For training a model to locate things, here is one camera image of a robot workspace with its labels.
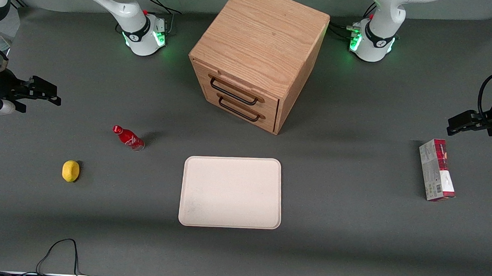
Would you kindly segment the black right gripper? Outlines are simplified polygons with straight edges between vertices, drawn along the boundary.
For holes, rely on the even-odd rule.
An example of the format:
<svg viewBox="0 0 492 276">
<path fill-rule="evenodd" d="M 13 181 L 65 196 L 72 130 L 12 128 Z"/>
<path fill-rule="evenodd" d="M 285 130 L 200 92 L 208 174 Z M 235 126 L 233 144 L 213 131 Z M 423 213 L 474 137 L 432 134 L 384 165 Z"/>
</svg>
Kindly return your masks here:
<svg viewBox="0 0 492 276">
<path fill-rule="evenodd" d="M 17 78 L 10 70 L 0 72 L 0 110 L 13 105 L 13 110 L 26 113 L 26 105 L 18 100 L 46 100 L 54 105 L 61 105 L 61 98 L 57 96 L 57 86 L 40 78 L 32 76 L 28 80 Z"/>
</svg>

